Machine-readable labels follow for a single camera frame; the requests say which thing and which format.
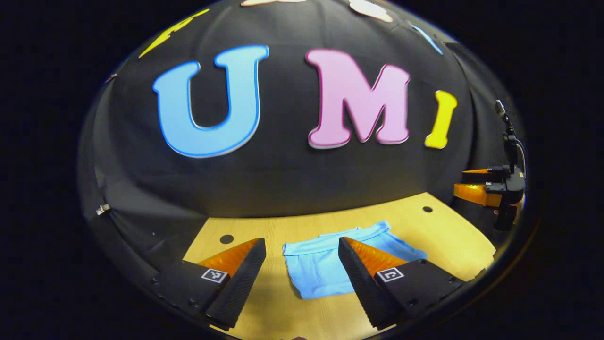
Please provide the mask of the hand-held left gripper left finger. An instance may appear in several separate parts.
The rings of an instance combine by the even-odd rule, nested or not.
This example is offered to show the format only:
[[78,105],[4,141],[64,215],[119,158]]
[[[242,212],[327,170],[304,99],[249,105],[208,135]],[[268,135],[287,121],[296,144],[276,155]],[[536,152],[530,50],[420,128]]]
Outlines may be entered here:
[[266,258],[255,238],[193,263],[181,260],[150,280],[150,291],[196,322],[234,328]]

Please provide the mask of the light blue T-shirt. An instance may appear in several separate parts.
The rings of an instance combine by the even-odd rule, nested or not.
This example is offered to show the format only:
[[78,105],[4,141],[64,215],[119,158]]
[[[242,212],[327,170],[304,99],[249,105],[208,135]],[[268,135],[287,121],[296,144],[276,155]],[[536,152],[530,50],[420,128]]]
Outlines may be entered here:
[[426,252],[395,236],[386,221],[283,245],[285,265],[302,299],[319,299],[353,292],[338,256],[339,239],[349,237],[405,261],[427,259]]

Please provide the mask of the black backdrop cloth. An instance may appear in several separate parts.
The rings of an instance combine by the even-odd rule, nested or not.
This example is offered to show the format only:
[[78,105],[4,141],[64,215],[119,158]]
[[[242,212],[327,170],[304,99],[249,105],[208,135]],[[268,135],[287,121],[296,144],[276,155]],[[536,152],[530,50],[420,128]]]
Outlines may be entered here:
[[500,79],[386,0],[220,0],[145,41],[93,100],[78,148],[92,233],[136,281],[183,259],[211,219],[349,211],[506,161]]

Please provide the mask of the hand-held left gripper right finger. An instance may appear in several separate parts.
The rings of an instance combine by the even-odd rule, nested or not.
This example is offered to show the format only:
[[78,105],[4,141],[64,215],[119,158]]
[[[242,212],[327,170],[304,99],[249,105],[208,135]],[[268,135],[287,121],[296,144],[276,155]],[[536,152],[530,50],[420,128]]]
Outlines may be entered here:
[[350,237],[339,239],[338,257],[379,330],[432,312],[466,283],[429,260],[405,261]]

